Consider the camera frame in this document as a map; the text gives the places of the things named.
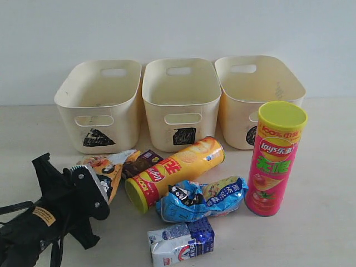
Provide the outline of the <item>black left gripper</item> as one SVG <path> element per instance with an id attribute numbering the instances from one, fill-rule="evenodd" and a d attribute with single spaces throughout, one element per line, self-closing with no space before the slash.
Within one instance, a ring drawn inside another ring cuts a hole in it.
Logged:
<path id="1" fill-rule="evenodd" d="M 75 165 L 58 171 L 45 153 L 32 160 L 42 197 L 38 206 L 44 209 L 53 238 L 71 234 L 75 239 L 91 239 L 89 218 L 104 220 L 110 214 L 108 198 L 93 168 Z"/>

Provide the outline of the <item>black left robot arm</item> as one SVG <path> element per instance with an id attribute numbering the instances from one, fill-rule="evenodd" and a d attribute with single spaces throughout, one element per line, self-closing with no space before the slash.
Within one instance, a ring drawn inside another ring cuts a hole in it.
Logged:
<path id="1" fill-rule="evenodd" d="M 42 196 L 4 206 L 1 214 L 19 214 L 1 226 L 1 266 L 35 266 L 51 246 L 51 266 L 60 266 L 63 242 L 72 235 L 84 249 L 100 240 L 90 218 L 104 220 L 110 214 L 108 196 L 89 164 L 58 171 L 46 153 L 32 160 Z"/>

